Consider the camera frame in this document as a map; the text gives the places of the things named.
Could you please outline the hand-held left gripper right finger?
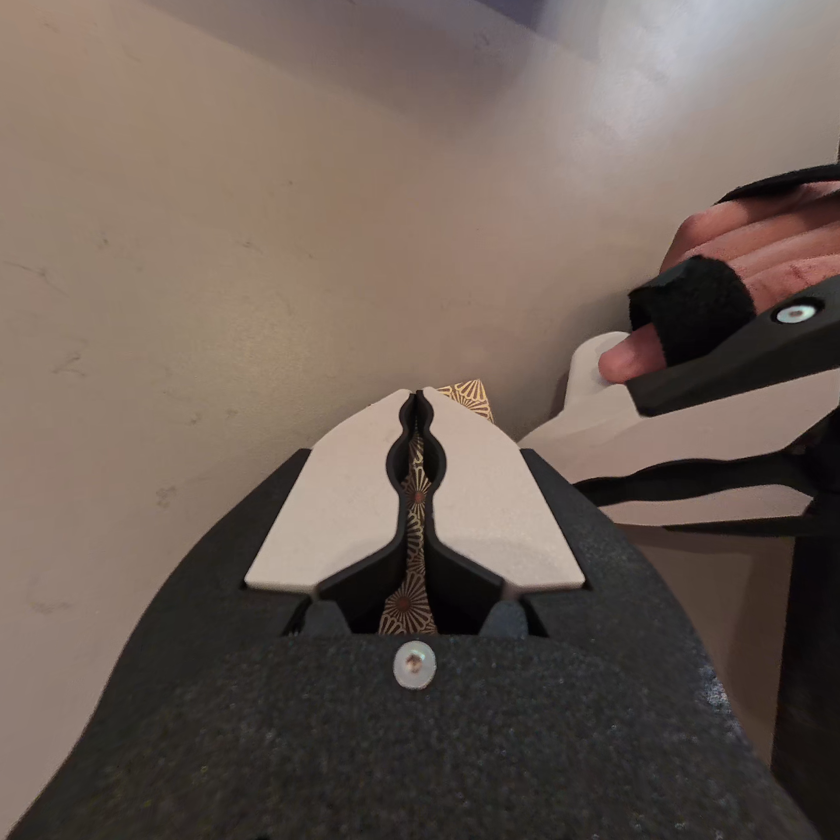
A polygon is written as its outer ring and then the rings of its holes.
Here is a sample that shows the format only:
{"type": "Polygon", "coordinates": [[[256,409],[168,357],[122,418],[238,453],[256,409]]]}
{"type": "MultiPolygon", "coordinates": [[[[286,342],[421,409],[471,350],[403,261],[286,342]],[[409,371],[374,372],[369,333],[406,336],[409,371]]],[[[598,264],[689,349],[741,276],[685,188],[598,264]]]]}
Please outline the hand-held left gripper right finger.
{"type": "Polygon", "coordinates": [[[430,480],[423,536],[425,587],[437,630],[476,634],[499,602],[585,587],[524,451],[448,395],[418,393],[430,480]]]}

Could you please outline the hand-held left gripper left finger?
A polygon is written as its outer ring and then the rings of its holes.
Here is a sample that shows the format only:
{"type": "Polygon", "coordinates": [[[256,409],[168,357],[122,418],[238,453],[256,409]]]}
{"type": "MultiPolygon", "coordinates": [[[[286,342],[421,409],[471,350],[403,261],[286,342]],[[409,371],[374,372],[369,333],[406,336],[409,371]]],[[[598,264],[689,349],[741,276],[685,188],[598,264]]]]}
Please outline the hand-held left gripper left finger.
{"type": "Polygon", "coordinates": [[[333,602],[350,629],[377,634],[406,576],[416,395],[397,390],[342,421],[306,453],[244,585],[333,602]]]}

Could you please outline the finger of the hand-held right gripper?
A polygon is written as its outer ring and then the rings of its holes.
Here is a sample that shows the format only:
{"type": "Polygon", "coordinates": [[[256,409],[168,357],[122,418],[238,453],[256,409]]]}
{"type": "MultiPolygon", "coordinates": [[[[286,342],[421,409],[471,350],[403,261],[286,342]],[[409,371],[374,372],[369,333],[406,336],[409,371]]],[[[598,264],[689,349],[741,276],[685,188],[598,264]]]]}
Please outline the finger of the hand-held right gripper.
{"type": "Polygon", "coordinates": [[[581,493],[617,524],[675,527],[799,517],[816,489],[797,479],[638,479],[582,481],[581,493]]]}
{"type": "Polygon", "coordinates": [[[520,442],[571,484],[630,476],[680,460],[736,460],[793,443],[838,405],[838,370],[659,416],[639,415],[625,385],[606,383],[600,356],[628,336],[607,332],[573,353],[563,410],[520,442]]]}

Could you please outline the gold patterned origami paper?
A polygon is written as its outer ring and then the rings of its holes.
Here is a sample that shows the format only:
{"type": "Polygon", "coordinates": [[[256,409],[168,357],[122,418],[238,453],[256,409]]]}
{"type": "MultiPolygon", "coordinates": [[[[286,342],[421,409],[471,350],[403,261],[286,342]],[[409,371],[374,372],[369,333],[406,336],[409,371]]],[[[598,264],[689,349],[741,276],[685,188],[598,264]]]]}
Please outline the gold patterned origami paper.
{"type": "Polygon", "coordinates": [[[429,410],[415,406],[413,432],[408,442],[402,492],[406,500],[406,568],[402,582],[385,600],[378,632],[381,635],[474,634],[477,624],[469,615],[427,590],[426,519],[437,461],[426,464],[424,428],[429,410]]]}

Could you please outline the person's right hand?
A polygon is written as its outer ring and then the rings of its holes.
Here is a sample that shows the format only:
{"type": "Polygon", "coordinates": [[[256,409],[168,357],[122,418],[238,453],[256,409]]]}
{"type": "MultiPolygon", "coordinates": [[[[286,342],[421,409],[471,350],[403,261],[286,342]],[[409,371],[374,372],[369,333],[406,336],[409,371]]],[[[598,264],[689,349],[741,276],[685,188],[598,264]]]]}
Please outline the person's right hand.
{"type": "Polygon", "coordinates": [[[658,275],[628,295],[632,331],[601,377],[625,383],[707,355],[839,271],[838,166],[739,188],[687,218],[658,275]]]}

